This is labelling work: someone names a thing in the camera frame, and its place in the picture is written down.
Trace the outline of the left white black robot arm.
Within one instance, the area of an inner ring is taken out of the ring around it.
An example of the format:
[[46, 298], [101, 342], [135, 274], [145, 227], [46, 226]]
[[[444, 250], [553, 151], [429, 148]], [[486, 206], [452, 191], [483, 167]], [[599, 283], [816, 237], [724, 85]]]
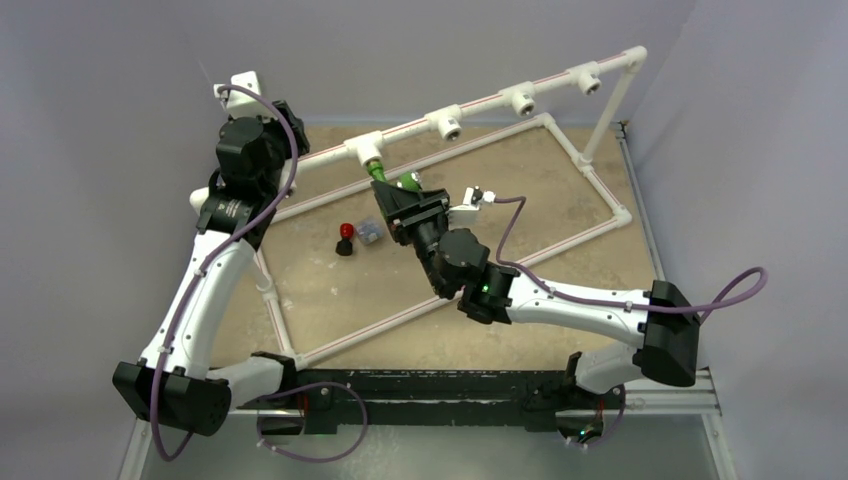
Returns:
[[260, 352], [230, 367], [211, 365], [212, 347], [236, 284], [255, 256], [291, 172], [310, 150], [303, 121], [283, 100], [226, 108], [218, 167], [194, 193], [191, 257], [165, 319], [138, 359], [119, 363], [112, 384], [140, 420], [189, 435], [216, 433], [235, 407], [261, 397], [284, 409], [298, 382], [290, 359]]

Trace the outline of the green water faucet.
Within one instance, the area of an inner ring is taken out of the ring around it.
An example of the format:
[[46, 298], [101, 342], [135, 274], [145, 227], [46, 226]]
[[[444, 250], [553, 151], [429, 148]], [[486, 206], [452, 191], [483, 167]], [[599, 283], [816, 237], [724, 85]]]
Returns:
[[414, 192], [422, 190], [421, 177], [417, 171], [405, 171], [389, 178], [383, 163], [377, 159], [366, 162], [364, 168], [373, 181], [390, 183], [398, 188]]

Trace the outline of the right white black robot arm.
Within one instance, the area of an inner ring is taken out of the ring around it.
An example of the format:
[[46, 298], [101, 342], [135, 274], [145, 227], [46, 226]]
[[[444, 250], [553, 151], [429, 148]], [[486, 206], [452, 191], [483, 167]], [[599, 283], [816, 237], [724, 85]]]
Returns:
[[481, 244], [468, 228], [451, 226], [483, 204], [500, 204], [492, 191], [469, 187], [453, 206], [444, 189], [410, 190], [370, 184], [393, 241], [411, 246], [434, 293], [482, 324], [538, 323], [613, 339], [609, 347], [576, 353], [561, 381], [564, 399], [584, 407], [599, 394], [637, 379], [672, 387], [696, 382], [701, 321], [679, 289], [655, 281], [649, 290], [604, 290], [544, 280]]

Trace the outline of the white pvc pipe frame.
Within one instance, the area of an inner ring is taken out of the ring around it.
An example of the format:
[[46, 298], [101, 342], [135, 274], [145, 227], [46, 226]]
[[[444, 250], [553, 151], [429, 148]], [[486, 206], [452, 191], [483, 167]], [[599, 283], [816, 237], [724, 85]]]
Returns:
[[392, 127], [318, 127], [318, 143], [265, 237], [257, 265], [272, 283], [238, 283], [214, 338], [215, 367], [257, 351], [305, 367], [559, 370], [607, 344], [575, 329], [480, 325], [436, 297], [414, 251], [379, 228], [349, 257], [338, 226], [379, 214], [358, 165], [389, 178], [418, 172], [455, 202], [468, 186], [527, 198], [504, 254], [566, 283], [631, 289], [653, 277], [614, 116], [644, 65], [629, 48]]

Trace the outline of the aluminium table frame rail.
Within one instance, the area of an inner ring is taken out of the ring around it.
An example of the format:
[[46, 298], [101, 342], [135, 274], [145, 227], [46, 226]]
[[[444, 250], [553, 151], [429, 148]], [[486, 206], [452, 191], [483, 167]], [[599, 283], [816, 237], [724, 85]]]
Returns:
[[[304, 416], [290, 410], [251, 410], [246, 405], [253, 400], [237, 402], [234, 393], [222, 380], [203, 381], [176, 376], [166, 378], [162, 388], [158, 411], [160, 421], [200, 435], [209, 436], [215, 432], [223, 424], [227, 413]], [[718, 405], [711, 381], [705, 373], [701, 373], [690, 388], [673, 388], [637, 380], [624, 389], [626, 396], [621, 407], [636, 415], [714, 413]]]

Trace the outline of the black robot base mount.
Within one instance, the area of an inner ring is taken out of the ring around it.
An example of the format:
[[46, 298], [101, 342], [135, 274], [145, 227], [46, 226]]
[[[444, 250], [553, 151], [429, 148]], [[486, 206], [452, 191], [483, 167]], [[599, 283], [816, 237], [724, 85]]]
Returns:
[[342, 425], [521, 427], [528, 432], [595, 435], [616, 414], [622, 386], [604, 394], [577, 387], [568, 370], [308, 369], [283, 383], [288, 398], [259, 399], [251, 410], [305, 416], [309, 434]]

